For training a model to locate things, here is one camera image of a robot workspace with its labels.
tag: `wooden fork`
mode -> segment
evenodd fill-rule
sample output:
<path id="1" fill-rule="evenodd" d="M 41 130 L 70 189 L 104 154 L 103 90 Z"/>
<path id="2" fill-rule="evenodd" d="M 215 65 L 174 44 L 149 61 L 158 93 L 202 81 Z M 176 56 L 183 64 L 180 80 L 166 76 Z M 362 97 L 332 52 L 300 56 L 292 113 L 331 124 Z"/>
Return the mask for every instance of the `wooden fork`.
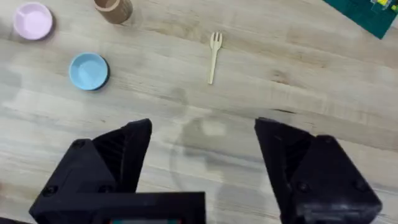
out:
<path id="1" fill-rule="evenodd" d="M 216 68 L 216 60 L 218 50 L 221 48 L 221 44 L 223 43 L 223 34 L 220 32 L 214 32 L 210 38 L 210 48 L 211 48 L 211 70 L 210 75 L 208 77 L 207 83 L 210 85 L 213 84 L 214 80 L 214 70 Z"/>

